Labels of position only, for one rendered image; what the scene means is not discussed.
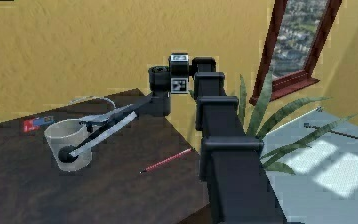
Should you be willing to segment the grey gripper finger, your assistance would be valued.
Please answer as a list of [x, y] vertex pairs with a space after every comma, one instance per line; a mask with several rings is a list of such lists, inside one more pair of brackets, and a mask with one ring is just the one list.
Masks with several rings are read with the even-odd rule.
[[88, 115], [79, 118], [79, 121], [84, 124], [107, 124], [110, 122], [114, 122], [115, 124], [127, 124], [138, 116], [140, 107], [141, 104], [129, 104], [120, 108], [116, 108], [105, 114]]
[[127, 124], [115, 124], [114, 122], [103, 124], [77, 146], [68, 145], [62, 147], [58, 152], [58, 159], [63, 163], [74, 162], [82, 153], [106, 140], [108, 137], [121, 130]]

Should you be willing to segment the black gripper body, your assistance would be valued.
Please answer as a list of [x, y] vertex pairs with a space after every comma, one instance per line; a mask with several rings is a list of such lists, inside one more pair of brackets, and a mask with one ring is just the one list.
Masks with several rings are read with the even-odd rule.
[[151, 93], [138, 109], [138, 115], [165, 117], [171, 112], [170, 72], [168, 66], [153, 66], [148, 69]]

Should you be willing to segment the red and blue card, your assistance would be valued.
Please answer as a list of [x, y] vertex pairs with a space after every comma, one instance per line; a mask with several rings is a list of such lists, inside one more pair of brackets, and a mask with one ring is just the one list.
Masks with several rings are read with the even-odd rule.
[[50, 125], [53, 122], [54, 122], [54, 118], [52, 116], [37, 117], [37, 118], [25, 120], [23, 122], [23, 131], [30, 132], [30, 131], [38, 130], [41, 126]]

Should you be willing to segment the red pencil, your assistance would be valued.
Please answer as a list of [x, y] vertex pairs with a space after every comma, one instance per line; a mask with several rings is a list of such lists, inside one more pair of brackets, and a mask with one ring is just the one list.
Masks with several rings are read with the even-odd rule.
[[169, 163], [169, 162], [171, 162], [171, 161], [173, 161], [175, 159], [178, 159], [178, 158], [190, 153], [191, 151], [193, 151], [192, 148], [188, 148], [186, 150], [183, 150], [183, 151], [181, 151], [181, 152], [179, 152], [179, 153], [177, 153], [177, 154], [175, 154], [173, 156], [170, 156], [170, 157], [168, 157], [168, 158], [166, 158], [166, 159], [164, 159], [162, 161], [159, 161], [159, 162], [157, 162], [157, 163], [155, 163], [153, 165], [150, 165], [150, 166], [146, 167], [145, 169], [141, 170], [139, 172], [139, 174], [143, 174], [143, 173], [147, 173], [149, 171], [152, 171], [152, 170], [154, 170], [154, 169], [156, 169], [156, 168], [158, 168], [158, 167], [160, 167], [160, 166], [162, 166], [162, 165], [164, 165], [166, 163]]

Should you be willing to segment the green house plant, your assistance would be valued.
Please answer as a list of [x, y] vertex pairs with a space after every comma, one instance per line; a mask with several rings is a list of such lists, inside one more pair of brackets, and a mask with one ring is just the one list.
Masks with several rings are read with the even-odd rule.
[[[196, 101], [197, 105], [195, 118], [195, 129], [197, 131], [204, 131], [205, 116], [203, 113], [205, 112], [206, 105], [232, 106], [234, 109], [234, 115], [238, 120], [239, 125], [241, 127], [244, 126], [246, 86], [243, 77], [240, 77], [240, 92], [238, 97], [226, 95], [224, 90], [225, 75], [223, 72], [197, 71], [193, 74], [193, 79], [194, 89], [190, 91], [190, 94]], [[262, 141], [272, 132], [280, 130], [288, 125], [288, 123], [284, 123], [276, 128], [276, 125], [295, 111], [299, 110], [301, 107], [313, 102], [328, 100], [328, 97], [304, 97], [296, 99], [278, 109], [264, 123], [262, 123], [270, 102], [270, 97], [272, 96], [271, 82], [272, 78], [267, 75], [264, 80], [264, 86], [260, 91], [258, 101], [252, 110], [249, 126], [246, 132], [246, 135], [254, 137], [259, 141]], [[307, 148], [309, 143], [317, 140], [324, 134], [331, 132], [341, 123], [347, 122], [353, 117], [355, 117], [355, 115], [340, 118], [323, 126], [314, 126], [314, 131], [303, 138], [293, 143], [278, 147], [262, 155], [260, 159], [266, 159], [263, 165], [264, 169], [266, 171], [275, 171], [294, 175], [294, 170], [291, 167], [280, 162], [281, 158], [297, 149]]]

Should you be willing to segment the red-brown framed window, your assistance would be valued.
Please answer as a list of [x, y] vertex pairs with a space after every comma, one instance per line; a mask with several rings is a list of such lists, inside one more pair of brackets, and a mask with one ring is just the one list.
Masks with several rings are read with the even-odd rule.
[[319, 82], [312, 77], [342, 0], [275, 0], [258, 74], [249, 102], [256, 104], [265, 76], [271, 100]]

